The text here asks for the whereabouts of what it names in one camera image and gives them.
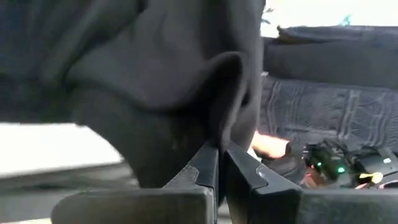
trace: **dark gray fabric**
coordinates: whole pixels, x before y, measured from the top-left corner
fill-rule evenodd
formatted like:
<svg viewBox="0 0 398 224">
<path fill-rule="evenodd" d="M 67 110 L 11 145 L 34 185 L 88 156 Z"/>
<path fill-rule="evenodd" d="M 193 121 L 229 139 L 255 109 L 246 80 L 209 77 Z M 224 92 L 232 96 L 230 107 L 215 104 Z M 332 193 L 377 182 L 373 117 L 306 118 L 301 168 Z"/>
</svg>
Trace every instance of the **dark gray fabric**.
<svg viewBox="0 0 398 224">
<path fill-rule="evenodd" d="M 398 91 L 263 77 L 259 130 L 305 144 L 339 137 L 398 152 Z"/>
<path fill-rule="evenodd" d="M 292 27 L 267 40 L 264 70 L 282 78 L 398 89 L 396 27 Z"/>
</svg>

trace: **gray seat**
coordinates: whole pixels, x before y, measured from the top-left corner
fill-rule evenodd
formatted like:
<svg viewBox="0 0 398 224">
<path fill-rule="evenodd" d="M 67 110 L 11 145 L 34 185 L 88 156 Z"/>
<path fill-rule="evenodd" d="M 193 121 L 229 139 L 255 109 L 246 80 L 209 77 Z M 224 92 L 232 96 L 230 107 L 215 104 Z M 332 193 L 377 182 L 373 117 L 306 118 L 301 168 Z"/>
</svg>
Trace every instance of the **gray seat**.
<svg viewBox="0 0 398 224">
<path fill-rule="evenodd" d="M 398 152 L 398 91 L 284 80 L 262 80 L 260 132 L 299 144 L 339 137 L 350 145 Z"/>
</svg>

